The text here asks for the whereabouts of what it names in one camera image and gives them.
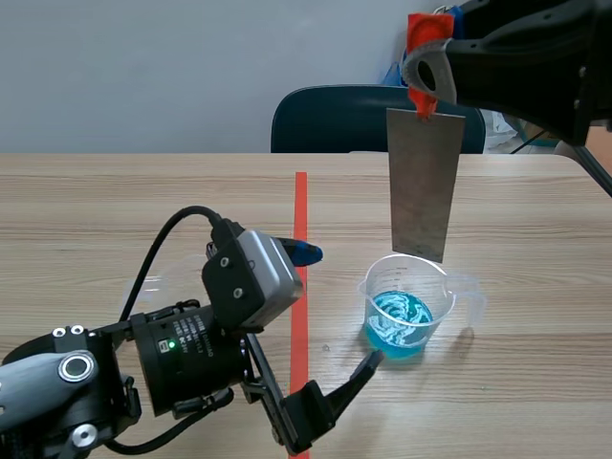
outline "measuring cup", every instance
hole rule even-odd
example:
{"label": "measuring cup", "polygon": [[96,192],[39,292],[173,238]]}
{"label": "measuring cup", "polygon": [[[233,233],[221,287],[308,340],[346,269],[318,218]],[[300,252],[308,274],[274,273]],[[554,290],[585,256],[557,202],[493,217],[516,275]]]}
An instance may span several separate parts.
{"label": "measuring cup", "polygon": [[391,359],[423,351],[459,299],[468,302],[470,327],[487,307],[477,278],[447,275],[435,263],[409,255],[374,263],[358,290],[365,297],[365,333]]}

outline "blue liquid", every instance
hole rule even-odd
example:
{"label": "blue liquid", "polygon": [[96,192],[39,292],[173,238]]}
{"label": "blue liquid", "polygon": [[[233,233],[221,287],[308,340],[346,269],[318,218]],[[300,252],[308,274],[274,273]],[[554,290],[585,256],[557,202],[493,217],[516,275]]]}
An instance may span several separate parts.
{"label": "blue liquid", "polygon": [[[433,321],[433,315],[424,302],[406,292],[384,292],[374,298],[376,305],[390,316],[410,323]],[[419,346],[413,344],[425,339],[429,327],[408,327],[398,324],[372,309],[366,319],[365,334],[372,346],[382,350],[390,359],[405,359],[425,349],[426,341]]]}

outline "black cable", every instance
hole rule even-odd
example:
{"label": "black cable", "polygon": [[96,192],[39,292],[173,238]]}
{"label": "black cable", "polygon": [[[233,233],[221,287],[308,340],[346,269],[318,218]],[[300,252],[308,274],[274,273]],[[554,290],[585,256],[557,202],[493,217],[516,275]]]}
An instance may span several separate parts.
{"label": "black cable", "polygon": [[172,215],[170,219],[165,222],[164,227],[158,233],[155,241],[153,241],[153,244],[149,249],[148,254],[142,262],[141,270],[136,277],[136,281],[134,282],[130,296],[127,298],[125,306],[123,306],[123,311],[121,312],[121,316],[119,318],[120,322],[127,320],[130,317],[132,308],[134,308],[134,303],[136,303],[136,298],[138,298],[138,293],[141,291],[142,284],[146,279],[146,275],[148,274],[151,265],[153,264],[155,255],[157,255],[157,252],[164,243],[165,238],[172,231],[172,229],[181,222],[181,220],[190,215],[204,215],[208,218],[208,221],[213,226],[221,221],[221,215],[209,208],[205,208],[204,206],[190,206],[188,208],[182,208]]}
{"label": "black cable", "polygon": [[206,408],[202,409],[202,411],[198,411],[197,413],[190,414],[189,416],[184,418],[180,423],[178,423],[176,426],[170,428],[169,430],[167,430],[160,436],[155,437],[153,440],[150,440],[141,445],[134,445],[134,446],[122,445],[117,440],[110,440],[106,442],[104,445],[107,448],[109,448],[111,451],[117,454],[122,454],[124,456],[137,456],[140,454],[146,454],[148,452],[152,452],[158,448],[161,448],[167,445],[172,440],[174,440],[176,437],[178,437],[180,434],[182,434],[185,430],[187,430],[189,427],[193,426],[198,421],[201,421],[202,419],[207,417],[207,415],[210,414],[211,412],[216,411],[217,409],[222,408],[224,406],[227,406],[228,404],[231,403],[232,400],[233,400],[233,391],[231,389],[228,389],[228,393],[224,394],[224,397],[221,398],[219,401],[217,401],[215,404],[210,404]]}
{"label": "black cable", "polygon": [[533,137],[531,137],[528,141],[526,141],[525,143],[523,143],[522,145],[520,145],[515,151],[513,151],[511,153],[511,155],[515,155],[517,152],[519,152],[520,150],[522,150],[523,148],[525,148],[528,145],[531,145],[533,142],[535,142],[537,139],[539,139],[540,137],[542,137],[544,134],[546,134],[546,129],[542,129],[539,133],[535,134]]}

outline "plastic measuring cup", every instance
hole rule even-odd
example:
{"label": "plastic measuring cup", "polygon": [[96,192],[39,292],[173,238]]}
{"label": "plastic measuring cup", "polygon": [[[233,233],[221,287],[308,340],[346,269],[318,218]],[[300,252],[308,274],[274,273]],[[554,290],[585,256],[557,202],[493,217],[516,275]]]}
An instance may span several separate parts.
{"label": "plastic measuring cup", "polygon": [[[202,306],[208,305],[208,294],[202,281],[202,269],[206,263],[205,255],[193,254],[170,264],[157,275],[148,276],[142,284],[136,302],[148,303],[148,312],[188,299],[197,299]],[[134,280],[125,284],[121,307],[127,301],[133,285]]]}
{"label": "plastic measuring cup", "polygon": [[365,297],[365,333],[392,359],[423,351],[458,299],[469,304],[470,327],[480,322],[487,307],[477,278],[447,275],[435,263],[409,255],[389,255],[374,263],[358,290]]}

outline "dark teal chair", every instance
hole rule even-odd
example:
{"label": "dark teal chair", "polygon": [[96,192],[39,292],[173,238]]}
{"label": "dark teal chair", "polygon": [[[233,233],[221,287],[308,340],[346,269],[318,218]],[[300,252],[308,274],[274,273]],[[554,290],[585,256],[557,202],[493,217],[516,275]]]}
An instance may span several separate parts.
{"label": "dark teal chair", "polygon": [[[388,151],[386,109],[415,110],[406,88],[319,86],[285,97],[274,114],[273,153]],[[462,153],[482,153],[487,130],[480,110],[438,103],[438,113],[466,117]]]}

